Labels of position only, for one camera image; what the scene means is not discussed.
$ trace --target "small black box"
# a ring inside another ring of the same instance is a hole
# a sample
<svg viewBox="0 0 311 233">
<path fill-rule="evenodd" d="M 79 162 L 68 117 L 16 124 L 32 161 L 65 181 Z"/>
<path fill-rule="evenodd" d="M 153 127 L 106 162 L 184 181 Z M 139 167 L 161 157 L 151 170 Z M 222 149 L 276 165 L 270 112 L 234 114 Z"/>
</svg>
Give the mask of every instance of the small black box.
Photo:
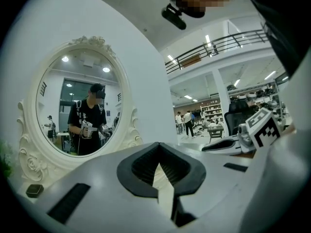
<svg viewBox="0 0 311 233">
<path fill-rule="evenodd" d="M 41 184 L 31 184 L 26 191 L 26 195 L 29 198 L 38 198 L 39 195 L 43 192 L 44 188 Z"/>
</svg>

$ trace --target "mirror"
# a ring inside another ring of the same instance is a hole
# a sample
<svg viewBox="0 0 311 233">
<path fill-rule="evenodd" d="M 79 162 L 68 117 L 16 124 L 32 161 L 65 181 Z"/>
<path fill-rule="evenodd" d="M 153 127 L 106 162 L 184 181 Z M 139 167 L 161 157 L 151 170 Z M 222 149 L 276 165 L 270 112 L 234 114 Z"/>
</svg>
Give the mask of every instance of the mirror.
<svg viewBox="0 0 311 233">
<path fill-rule="evenodd" d="M 105 146 L 121 117 L 121 84 L 109 60 L 89 49 L 59 56 L 40 82 L 37 118 L 61 153 L 84 156 Z"/>
</svg>

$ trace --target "ornate white mirror frame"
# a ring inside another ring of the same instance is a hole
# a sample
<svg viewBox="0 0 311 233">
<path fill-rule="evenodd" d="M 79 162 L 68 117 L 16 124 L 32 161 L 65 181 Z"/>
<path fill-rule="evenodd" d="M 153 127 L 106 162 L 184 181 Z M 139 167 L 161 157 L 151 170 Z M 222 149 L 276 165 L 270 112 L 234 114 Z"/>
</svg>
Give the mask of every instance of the ornate white mirror frame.
<svg viewBox="0 0 311 233">
<path fill-rule="evenodd" d="M 37 119 L 38 103 L 36 96 L 51 64 L 60 56 L 71 50 L 94 50 L 106 57 L 115 68 L 116 76 L 121 84 L 122 107 L 119 125 L 109 142 L 93 154 L 72 156 L 61 153 L 43 135 Z M 54 49 L 40 64 L 31 83 L 26 99 L 18 103 L 21 116 L 17 119 L 22 124 L 22 136 L 19 141 L 19 161 L 24 178 L 32 183 L 51 185 L 83 162 L 100 155 L 116 152 L 128 147 L 142 144 L 142 139 L 135 127 L 137 121 L 129 81 L 125 70 L 105 40 L 100 36 L 85 36 L 67 42 Z"/>
</svg>

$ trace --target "metal railing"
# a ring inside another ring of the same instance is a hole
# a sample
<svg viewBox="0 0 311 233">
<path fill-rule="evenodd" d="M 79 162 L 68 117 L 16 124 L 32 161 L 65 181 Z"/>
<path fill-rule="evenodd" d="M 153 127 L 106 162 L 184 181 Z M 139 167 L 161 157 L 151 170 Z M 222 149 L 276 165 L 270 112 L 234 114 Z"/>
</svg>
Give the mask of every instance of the metal railing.
<svg viewBox="0 0 311 233">
<path fill-rule="evenodd" d="M 243 48 L 245 45 L 255 43 L 265 43 L 268 41 L 264 30 L 252 30 L 242 33 L 231 34 L 222 38 L 218 38 L 209 43 L 204 43 L 196 48 L 193 48 L 175 59 L 165 63 L 167 74 L 176 70 L 181 70 L 191 66 L 205 57 L 213 57 L 221 54 L 224 51 Z"/>
</svg>

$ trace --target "black t-shirt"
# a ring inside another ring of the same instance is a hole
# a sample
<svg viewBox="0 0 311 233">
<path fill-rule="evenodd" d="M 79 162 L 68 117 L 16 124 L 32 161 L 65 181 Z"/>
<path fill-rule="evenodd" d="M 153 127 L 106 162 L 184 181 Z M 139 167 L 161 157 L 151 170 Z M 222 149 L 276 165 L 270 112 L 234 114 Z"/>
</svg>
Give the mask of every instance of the black t-shirt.
<svg viewBox="0 0 311 233">
<path fill-rule="evenodd" d="M 263 17 L 267 37 L 291 77 L 306 55 L 310 43 L 306 11 L 309 0 L 251 0 Z"/>
<path fill-rule="evenodd" d="M 78 128 L 81 128 L 83 120 L 93 124 L 93 128 L 99 128 L 100 125 L 106 124 L 105 110 L 99 106 L 95 105 L 92 109 L 87 105 L 86 100 L 81 101 L 81 107 L 79 108 L 79 115 L 77 115 L 77 103 L 70 109 L 70 114 L 68 118 L 68 124 L 73 124 Z M 100 138 L 98 131 L 94 131 L 90 139 L 83 139 L 78 134 L 71 133 L 73 138 L 73 144 L 76 150 L 79 148 L 79 155 L 86 155 L 97 151 L 100 147 Z"/>
</svg>

